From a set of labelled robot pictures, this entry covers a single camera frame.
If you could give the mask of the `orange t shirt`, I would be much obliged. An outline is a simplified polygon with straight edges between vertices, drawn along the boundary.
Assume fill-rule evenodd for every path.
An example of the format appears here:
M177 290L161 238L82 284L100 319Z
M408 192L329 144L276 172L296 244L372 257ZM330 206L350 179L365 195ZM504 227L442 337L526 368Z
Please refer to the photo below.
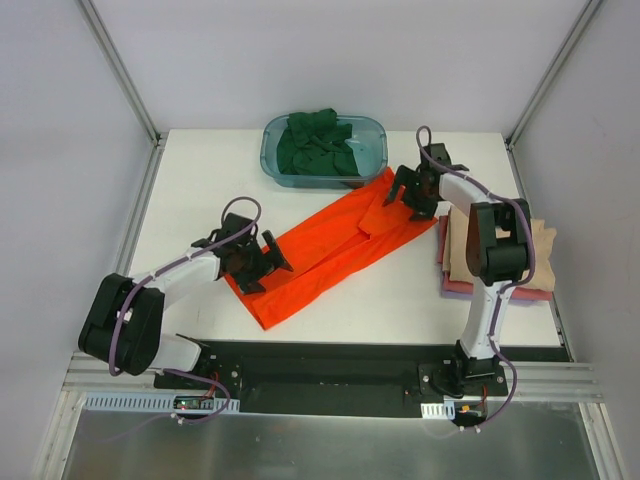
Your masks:
M264 330L307 307L325 291L411 242L437 224L413 221L399 201L383 204L394 180L386 169L277 238L291 272L278 269L262 284L263 293L244 295L227 275L236 297Z

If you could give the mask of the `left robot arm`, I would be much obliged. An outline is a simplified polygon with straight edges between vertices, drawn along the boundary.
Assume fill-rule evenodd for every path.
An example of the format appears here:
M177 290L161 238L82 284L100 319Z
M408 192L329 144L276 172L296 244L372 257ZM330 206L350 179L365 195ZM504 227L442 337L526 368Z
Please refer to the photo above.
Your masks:
M188 388L204 387L211 365L197 340L163 331L164 312L192 291L229 276L243 295L264 293L262 279L292 271L275 237L257 222L227 213L182 256L136 277L112 273L100 283L78 338L79 349L114 375L176 370Z

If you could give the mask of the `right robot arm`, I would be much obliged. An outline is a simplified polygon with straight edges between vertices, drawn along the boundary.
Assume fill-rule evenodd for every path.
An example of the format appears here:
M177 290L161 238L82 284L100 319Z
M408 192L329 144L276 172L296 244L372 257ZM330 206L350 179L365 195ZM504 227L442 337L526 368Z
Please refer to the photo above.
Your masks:
M397 197L414 220L435 216L442 201L466 215L466 264L473 276L468 320L453 358L430 375L438 393L461 398L498 376L503 361L499 335L513 291L532 277L535 249L528 203L499 196L451 163L442 143L421 145L420 164L400 166L385 205Z

